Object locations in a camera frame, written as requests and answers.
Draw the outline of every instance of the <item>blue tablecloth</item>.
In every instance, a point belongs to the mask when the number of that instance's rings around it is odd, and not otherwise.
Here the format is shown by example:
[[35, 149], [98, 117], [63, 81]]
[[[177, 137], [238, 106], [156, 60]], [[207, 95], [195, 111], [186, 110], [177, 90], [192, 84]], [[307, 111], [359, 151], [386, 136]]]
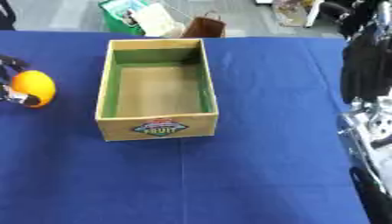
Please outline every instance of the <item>blue tablecloth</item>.
[[336, 136], [340, 39], [206, 39], [216, 136], [106, 143], [94, 121], [110, 33], [0, 33], [56, 81], [0, 104], [2, 224], [368, 223]]

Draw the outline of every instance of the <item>box rim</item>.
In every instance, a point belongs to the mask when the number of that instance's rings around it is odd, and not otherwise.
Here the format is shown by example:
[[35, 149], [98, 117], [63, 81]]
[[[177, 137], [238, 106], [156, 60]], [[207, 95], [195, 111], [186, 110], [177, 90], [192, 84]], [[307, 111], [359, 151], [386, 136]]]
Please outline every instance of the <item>box rim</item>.
[[[205, 69], [208, 78], [208, 88], [211, 93], [211, 100], [213, 104], [213, 112], [207, 113], [189, 113], [189, 114], [173, 114], [173, 115], [153, 115], [153, 116], [139, 116], [139, 117], [102, 117], [103, 105], [105, 103], [105, 94], [107, 93], [107, 84], [109, 79], [109, 71], [111, 69], [111, 60], [113, 59], [114, 54], [114, 43], [115, 42], [147, 42], [147, 41], [199, 41], [201, 44], [202, 54], [203, 54], [203, 62], [205, 63]], [[110, 40], [108, 42], [107, 54], [105, 57], [104, 68], [101, 77], [101, 84], [99, 87], [99, 94], [97, 100], [97, 106], [95, 111], [95, 120], [96, 121], [118, 121], [118, 120], [149, 120], [149, 119], [158, 119], [158, 118], [176, 118], [176, 117], [186, 117], [186, 116], [218, 116], [219, 109], [218, 103], [216, 99], [216, 93], [214, 91], [214, 84], [211, 77], [211, 71], [207, 59], [207, 49], [204, 44], [204, 39], [202, 38], [148, 38], [148, 39], [115, 39]]]

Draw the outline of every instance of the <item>black chair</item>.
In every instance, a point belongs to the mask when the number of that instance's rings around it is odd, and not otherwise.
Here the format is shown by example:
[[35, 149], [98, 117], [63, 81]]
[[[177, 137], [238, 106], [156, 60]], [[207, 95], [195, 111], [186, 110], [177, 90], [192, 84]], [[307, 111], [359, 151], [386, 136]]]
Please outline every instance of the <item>black chair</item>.
[[0, 0], [0, 6], [5, 9], [5, 15], [0, 10], [0, 30], [15, 31], [14, 23], [17, 20], [14, 10], [11, 8], [7, 0]]

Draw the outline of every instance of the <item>cardboard box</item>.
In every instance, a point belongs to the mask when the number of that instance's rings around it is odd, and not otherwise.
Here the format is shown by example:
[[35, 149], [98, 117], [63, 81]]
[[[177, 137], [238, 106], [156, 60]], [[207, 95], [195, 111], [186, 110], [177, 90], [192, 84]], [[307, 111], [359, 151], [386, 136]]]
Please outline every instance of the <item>cardboard box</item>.
[[95, 113], [105, 140], [212, 136], [217, 118], [202, 39], [110, 41]]

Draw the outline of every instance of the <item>box label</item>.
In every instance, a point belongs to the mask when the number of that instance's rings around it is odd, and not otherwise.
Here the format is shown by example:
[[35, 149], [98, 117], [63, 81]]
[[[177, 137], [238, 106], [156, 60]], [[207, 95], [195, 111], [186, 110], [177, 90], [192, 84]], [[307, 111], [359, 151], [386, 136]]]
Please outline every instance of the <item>box label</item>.
[[172, 119], [155, 119], [135, 127], [133, 130], [154, 137], [165, 137], [187, 128], [188, 126], [180, 122], [174, 122]]

